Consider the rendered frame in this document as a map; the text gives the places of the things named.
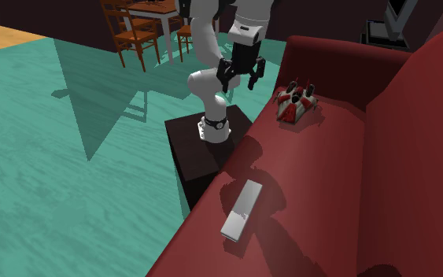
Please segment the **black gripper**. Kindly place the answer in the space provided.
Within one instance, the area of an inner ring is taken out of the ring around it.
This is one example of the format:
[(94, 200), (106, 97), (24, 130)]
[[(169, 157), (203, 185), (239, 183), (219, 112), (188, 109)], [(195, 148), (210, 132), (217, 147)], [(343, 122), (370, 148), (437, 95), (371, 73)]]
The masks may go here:
[[(253, 89), (257, 80), (264, 76), (266, 61), (263, 57), (259, 57), (260, 45), (261, 42), (257, 42), (252, 46), (235, 42), (231, 60), (225, 58), (219, 60), (216, 78), (222, 84), (222, 92), (227, 93), (229, 82), (236, 74), (250, 74), (248, 82), (250, 90)], [(253, 67), (256, 64), (257, 70), (254, 71)]]

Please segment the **red and white toy spaceship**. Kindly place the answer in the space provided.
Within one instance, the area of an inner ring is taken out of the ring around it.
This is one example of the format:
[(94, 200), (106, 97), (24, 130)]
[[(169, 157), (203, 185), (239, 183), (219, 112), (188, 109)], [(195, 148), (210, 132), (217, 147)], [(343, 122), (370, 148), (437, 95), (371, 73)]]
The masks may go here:
[(309, 110), (315, 111), (319, 99), (313, 94), (315, 85), (307, 80), (304, 87), (293, 80), (286, 87), (275, 89), (273, 102), (277, 103), (276, 120), (288, 124), (296, 124)]

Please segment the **brown wooden chair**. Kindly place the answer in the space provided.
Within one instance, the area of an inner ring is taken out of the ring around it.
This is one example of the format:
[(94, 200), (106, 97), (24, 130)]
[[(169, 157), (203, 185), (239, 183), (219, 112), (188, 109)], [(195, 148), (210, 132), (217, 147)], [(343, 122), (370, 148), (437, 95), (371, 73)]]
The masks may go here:
[(190, 25), (182, 26), (177, 31), (179, 46), (183, 43), (192, 44), (197, 59), (204, 65), (214, 68), (222, 57), (217, 44), (216, 34), (212, 21), (194, 17)]
[[(125, 63), (122, 50), (134, 50), (141, 62), (142, 70), (145, 71), (143, 50), (151, 46), (155, 49), (157, 61), (161, 62), (157, 45), (156, 25), (152, 20), (143, 20), (141, 24), (134, 25), (130, 13), (132, 3), (128, 0), (99, 0), (99, 2), (123, 67), (125, 67)], [(115, 30), (112, 22), (115, 21), (118, 24), (120, 18), (124, 19), (125, 24), (130, 24), (131, 28), (126, 31), (122, 29)]]

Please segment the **dark robot stand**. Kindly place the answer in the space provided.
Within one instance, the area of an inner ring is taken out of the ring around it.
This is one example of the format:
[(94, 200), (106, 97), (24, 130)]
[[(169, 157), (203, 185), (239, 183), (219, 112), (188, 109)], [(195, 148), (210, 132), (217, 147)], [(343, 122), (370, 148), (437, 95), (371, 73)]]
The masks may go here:
[(227, 141), (205, 142), (198, 134), (198, 122), (203, 115), (196, 113), (164, 122), (172, 158), (190, 209), (197, 204), (252, 125), (237, 105), (231, 105), (227, 108), (231, 129)]

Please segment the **white dining table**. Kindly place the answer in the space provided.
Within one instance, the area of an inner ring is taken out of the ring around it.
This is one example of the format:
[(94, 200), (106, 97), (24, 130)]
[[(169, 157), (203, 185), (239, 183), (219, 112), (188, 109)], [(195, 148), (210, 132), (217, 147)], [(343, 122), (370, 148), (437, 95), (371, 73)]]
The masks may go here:
[[(168, 51), (169, 61), (173, 63), (172, 46), (170, 42), (168, 19), (175, 16), (181, 16), (184, 23), (187, 23), (187, 19), (200, 17), (207, 19), (208, 21), (218, 21), (219, 15), (217, 14), (220, 8), (219, 0), (164, 0), (164, 4), (158, 4), (159, 0), (145, 0), (141, 3), (134, 3), (133, 0), (128, 0), (132, 3), (130, 7), (130, 13), (132, 16), (148, 17), (153, 19), (159, 19), (162, 24), (163, 33), (165, 37), (166, 47)], [(125, 24), (126, 29), (130, 29), (130, 24)], [(218, 29), (214, 29), (217, 39)], [(182, 45), (179, 46), (179, 54), (182, 56)]]

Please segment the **red sofa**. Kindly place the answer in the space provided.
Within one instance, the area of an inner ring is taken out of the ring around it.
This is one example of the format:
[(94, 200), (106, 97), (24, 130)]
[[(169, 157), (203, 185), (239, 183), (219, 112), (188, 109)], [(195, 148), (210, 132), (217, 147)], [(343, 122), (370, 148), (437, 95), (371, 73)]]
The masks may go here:
[(316, 111), (268, 102), (146, 277), (443, 277), (443, 32), (414, 53), (293, 35), (275, 89), (296, 79)]

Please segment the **white remote control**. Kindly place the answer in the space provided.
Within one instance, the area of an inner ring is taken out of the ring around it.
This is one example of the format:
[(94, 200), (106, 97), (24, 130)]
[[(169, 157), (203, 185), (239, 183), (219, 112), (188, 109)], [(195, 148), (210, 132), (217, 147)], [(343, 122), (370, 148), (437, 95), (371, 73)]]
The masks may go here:
[(262, 185), (259, 183), (252, 180), (246, 181), (220, 230), (222, 236), (233, 242), (237, 242), (240, 239), (253, 207), (260, 195), (261, 188)]

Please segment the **grey and black floor appliance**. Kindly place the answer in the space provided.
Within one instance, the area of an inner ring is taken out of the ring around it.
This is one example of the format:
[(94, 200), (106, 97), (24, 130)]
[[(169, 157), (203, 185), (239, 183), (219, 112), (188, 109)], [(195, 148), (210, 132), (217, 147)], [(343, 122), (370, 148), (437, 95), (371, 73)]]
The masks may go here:
[(367, 20), (360, 34), (360, 43), (408, 52), (410, 47), (403, 36), (403, 30), (417, 2), (387, 0), (383, 20)]

